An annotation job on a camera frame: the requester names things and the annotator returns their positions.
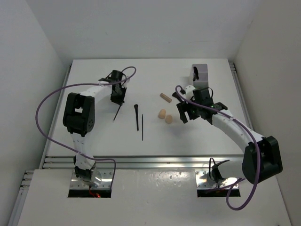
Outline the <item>long black brush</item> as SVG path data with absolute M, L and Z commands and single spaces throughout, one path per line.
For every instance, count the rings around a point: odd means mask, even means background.
M 179 102 L 182 101 L 182 99 L 179 97 L 179 95 L 178 95 L 176 92 L 174 92 L 174 93 L 172 94 L 172 96 L 173 96 L 174 98 L 176 98 Z

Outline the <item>tan cylinder stick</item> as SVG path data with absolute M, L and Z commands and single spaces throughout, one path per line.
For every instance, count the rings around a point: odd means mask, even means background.
M 172 102 L 172 99 L 164 93 L 160 93 L 159 95 L 162 99 L 166 100 L 168 103 Z

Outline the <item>black fan brush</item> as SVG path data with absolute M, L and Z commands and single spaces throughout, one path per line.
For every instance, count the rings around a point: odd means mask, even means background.
M 192 73 L 193 81 L 199 80 L 198 69 L 197 69 L 197 67 L 194 66 L 192 69 L 193 69 L 193 73 Z

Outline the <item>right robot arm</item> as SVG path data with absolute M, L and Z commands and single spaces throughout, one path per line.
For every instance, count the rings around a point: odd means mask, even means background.
M 176 105 L 183 123 L 202 118 L 226 134 L 242 151 L 239 178 L 260 183 L 283 171 L 279 144 L 273 136 L 265 137 L 239 121 L 221 102 L 213 101 L 211 88 L 176 86 L 180 102 Z

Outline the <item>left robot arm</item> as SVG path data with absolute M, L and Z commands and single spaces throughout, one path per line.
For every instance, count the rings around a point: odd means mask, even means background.
M 76 176 L 91 184 L 96 181 L 96 165 L 85 142 L 95 125 L 95 106 L 108 96 L 112 103 L 122 106 L 127 90 L 127 76 L 123 71 L 113 70 L 99 82 L 99 85 L 81 93 L 70 93 L 63 114 L 63 125 L 70 133 L 77 151 L 74 157 Z

